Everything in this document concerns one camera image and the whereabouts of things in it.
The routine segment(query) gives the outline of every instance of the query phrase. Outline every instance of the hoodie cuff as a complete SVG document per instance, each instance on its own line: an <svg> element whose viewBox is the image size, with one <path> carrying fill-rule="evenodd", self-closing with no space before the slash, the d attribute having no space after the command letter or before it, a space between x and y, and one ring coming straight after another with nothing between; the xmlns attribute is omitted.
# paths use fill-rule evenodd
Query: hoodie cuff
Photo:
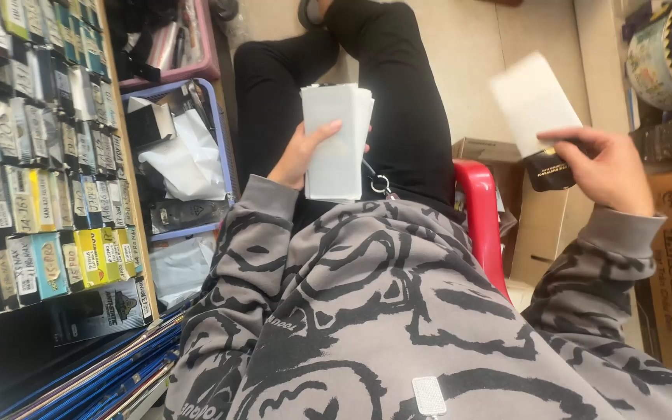
<svg viewBox="0 0 672 420"><path fill-rule="evenodd" d="M238 204L254 212L292 221L298 195L299 191L290 187L277 184L268 178L251 175Z"/></svg>
<svg viewBox="0 0 672 420"><path fill-rule="evenodd" d="M653 239L666 219L664 215L628 215L596 205L590 221L580 231L579 239L622 256L650 258Z"/></svg>

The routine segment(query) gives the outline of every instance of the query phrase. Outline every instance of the yellow box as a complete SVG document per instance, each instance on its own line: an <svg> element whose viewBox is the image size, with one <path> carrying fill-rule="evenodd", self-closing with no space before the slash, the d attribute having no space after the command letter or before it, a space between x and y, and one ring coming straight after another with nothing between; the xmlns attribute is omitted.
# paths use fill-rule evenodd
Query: yellow box
<svg viewBox="0 0 672 420"><path fill-rule="evenodd" d="M101 250L101 257L105 263L105 282L117 282L118 280L121 280L121 271L118 265L118 261L121 260L121 255L118 251L118 247L113 242L113 230L109 227L93 230L100 232L98 248Z"/></svg>
<svg viewBox="0 0 672 420"><path fill-rule="evenodd" d="M131 252L131 243L128 241L128 231L126 229L116 229L113 231L113 238L114 241L118 241L118 249L126 274L128 277L136 276L137 266L134 263L134 253Z"/></svg>
<svg viewBox="0 0 672 420"><path fill-rule="evenodd" d="M79 267L82 270L85 287L94 287L106 282L105 261L101 261L105 259L102 258L102 246L98 248L99 241L101 241L100 229L74 232L74 243L77 245Z"/></svg>
<svg viewBox="0 0 672 420"><path fill-rule="evenodd" d="M56 231L56 216L54 215L53 200L49 173L42 169L30 169L30 185L35 204L35 221L41 232Z"/></svg>

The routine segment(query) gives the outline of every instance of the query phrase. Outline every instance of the tin container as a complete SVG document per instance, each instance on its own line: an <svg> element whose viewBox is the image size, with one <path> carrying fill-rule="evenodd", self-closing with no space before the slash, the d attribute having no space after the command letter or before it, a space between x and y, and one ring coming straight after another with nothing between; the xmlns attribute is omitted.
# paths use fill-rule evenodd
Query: tin container
<svg viewBox="0 0 672 420"><path fill-rule="evenodd" d="M672 5L652 17L652 23L631 40L626 74L640 98L672 110Z"/></svg>

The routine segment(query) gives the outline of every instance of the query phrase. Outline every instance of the hand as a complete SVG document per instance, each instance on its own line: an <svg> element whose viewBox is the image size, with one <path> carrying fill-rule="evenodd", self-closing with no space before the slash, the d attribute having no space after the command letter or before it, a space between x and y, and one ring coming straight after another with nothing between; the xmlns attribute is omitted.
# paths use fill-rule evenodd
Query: hand
<svg viewBox="0 0 672 420"><path fill-rule="evenodd" d="M338 133L341 125L341 120L337 119L330 124L322 125L312 135L306 136L305 123L301 122L294 131L284 155L269 173L268 179L294 190L302 190L305 187L305 171L310 166L315 148L323 140Z"/></svg>
<svg viewBox="0 0 672 420"><path fill-rule="evenodd" d="M586 148L597 152L587 157L574 144L559 141L556 153L572 168L577 185L595 203L629 215L655 215L653 194L648 177L632 139L590 127L548 131L538 135L541 140L580 139Z"/></svg>

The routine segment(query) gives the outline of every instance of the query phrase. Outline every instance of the red plastic chair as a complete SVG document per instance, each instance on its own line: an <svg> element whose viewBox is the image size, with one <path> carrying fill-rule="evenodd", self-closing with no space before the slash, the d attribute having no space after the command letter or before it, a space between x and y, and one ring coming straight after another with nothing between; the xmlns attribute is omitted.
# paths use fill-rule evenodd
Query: red plastic chair
<svg viewBox="0 0 672 420"><path fill-rule="evenodd" d="M453 159L455 181L466 195L468 236L473 256L479 261L489 282L510 301L502 269L502 248L499 243L497 189L489 168L477 161Z"/></svg>

